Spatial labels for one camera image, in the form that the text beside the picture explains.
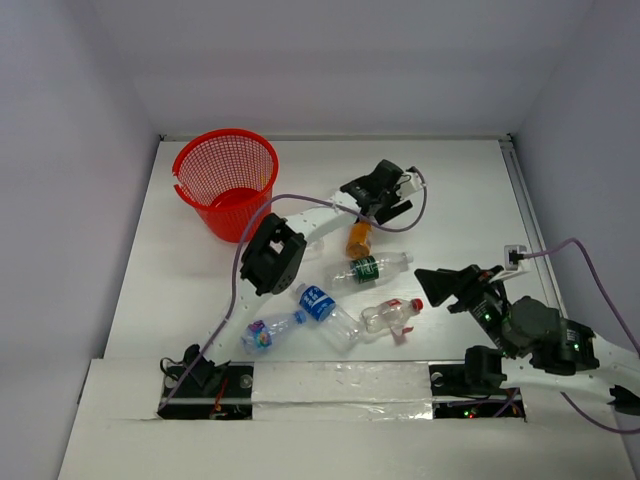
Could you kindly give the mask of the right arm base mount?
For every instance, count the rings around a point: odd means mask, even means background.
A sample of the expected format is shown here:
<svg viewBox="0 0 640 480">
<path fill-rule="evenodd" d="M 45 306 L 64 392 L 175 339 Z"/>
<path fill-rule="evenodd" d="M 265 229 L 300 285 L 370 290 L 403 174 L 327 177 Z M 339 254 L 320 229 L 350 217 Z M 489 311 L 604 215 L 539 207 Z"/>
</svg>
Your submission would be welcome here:
<svg viewBox="0 0 640 480">
<path fill-rule="evenodd" d="M 462 363 L 429 366 L 432 414 L 445 419 L 526 419 L 521 392 L 487 383 L 470 383 Z"/>
</svg>

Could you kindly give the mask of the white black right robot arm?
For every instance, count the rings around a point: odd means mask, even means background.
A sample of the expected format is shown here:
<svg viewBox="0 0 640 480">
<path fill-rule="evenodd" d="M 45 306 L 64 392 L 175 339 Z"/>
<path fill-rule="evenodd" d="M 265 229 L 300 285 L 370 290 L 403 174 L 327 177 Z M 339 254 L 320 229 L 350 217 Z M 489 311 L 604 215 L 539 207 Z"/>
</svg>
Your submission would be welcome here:
<svg viewBox="0 0 640 480">
<path fill-rule="evenodd" d="M 449 313 L 469 314 L 494 344 L 469 347 L 462 364 L 438 367 L 440 378 L 432 382 L 436 394 L 498 394 L 507 380 L 505 359 L 529 357 L 533 368 L 559 376 L 602 367 L 595 355 L 595 332 L 529 296 L 511 302 L 504 285 L 509 274 L 502 266 L 482 269 L 475 264 L 462 270 L 414 271 L 431 306 L 453 297 Z"/>
</svg>

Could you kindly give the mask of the blue label clear bottle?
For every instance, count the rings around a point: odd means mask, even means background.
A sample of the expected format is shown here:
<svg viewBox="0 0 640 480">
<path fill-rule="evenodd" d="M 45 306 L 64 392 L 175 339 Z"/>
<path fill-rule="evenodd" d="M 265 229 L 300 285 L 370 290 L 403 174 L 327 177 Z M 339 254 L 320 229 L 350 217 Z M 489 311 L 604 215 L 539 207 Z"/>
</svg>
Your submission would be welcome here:
<svg viewBox="0 0 640 480">
<path fill-rule="evenodd" d="M 319 335 L 337 352 L 350 351 L 360 339 L 361 323 L 316 285 L 298 282 L 292 287 L 296 303 L 311 318 Z"/>
</svg>

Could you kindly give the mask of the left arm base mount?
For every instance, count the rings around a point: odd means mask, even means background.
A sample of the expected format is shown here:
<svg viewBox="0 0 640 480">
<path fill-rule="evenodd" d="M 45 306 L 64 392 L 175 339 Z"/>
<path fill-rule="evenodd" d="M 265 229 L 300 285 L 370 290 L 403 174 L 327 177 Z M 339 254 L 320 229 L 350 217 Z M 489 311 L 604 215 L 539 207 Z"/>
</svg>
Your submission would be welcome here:
<svg viewBox="0 0 640 480">
<path fill-rule="evenodd" d="M 189 375 L 167 404 L 158 407 L 158 416 L 164 420 L 251 420 L 253 376 L 252 363 L 222 366 L 204 387 Z"/>
</svg>

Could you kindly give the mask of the orange juice bottle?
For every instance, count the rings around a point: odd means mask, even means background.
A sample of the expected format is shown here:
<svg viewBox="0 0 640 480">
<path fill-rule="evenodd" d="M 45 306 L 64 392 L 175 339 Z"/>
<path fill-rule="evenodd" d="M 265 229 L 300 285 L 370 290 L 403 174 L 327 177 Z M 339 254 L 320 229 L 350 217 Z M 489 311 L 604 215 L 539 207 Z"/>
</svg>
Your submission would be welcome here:
<svg viewBox="0 0 640 480">
<path fill-rule="evenodd" d="M 371 253 L 370 234 L 372 226 L 369 223 L 358 221 L 350 229 L 345 253 L 352 260 L 359 260 Z"/>
</svg>

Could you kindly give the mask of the green label clear bottle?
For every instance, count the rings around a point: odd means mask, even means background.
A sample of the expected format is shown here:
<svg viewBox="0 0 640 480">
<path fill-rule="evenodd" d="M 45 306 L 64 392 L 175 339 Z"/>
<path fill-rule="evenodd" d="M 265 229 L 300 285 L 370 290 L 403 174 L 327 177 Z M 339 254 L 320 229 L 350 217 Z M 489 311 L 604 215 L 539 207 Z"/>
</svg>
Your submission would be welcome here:
<svg viewBox="0 0 640 480">
<path fill-rule="evenodd" d="M 324 285 L 333 291 L 347 291 L 362 285 L 382 285 L 407 272 L 414 261 L 409 252 L 383 252 L 325 268 Z"/>
</svg>

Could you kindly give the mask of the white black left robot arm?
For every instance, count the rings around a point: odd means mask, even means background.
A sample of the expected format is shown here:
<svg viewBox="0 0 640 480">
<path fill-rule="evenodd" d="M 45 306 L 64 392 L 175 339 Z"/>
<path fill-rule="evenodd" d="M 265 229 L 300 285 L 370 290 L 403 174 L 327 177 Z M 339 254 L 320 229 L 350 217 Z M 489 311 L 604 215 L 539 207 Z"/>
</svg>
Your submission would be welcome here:
<svg viewBox="0 0 640 480">
<path fill-rule="evenodd" d="M 418 192 L 427 199 L 426 180 L 417 167 L 404 171 L 383 160 L 372 173 L 344 184 L 326 200 L 301 194 L 274 196 L 268 204 L 300 200 L 312 207 L 289 217 L 275 213 L 263 219 L 251 217 L 249 224 L 257 230 L 252 237 L 244 232 L 236 249 L 228 309 L 196 356 L 185 362 L 176 385 L 186 380 L 198 394 L 215 392 L 221 383 L 220 368 L 232 359 L 243 327 L 293 283 L 308 245 L 355 220 L 381 231 L 406 232 L 417 223 L 400 228 L 385 223 L 411 209 L 409 197 Z"/>
</svg>

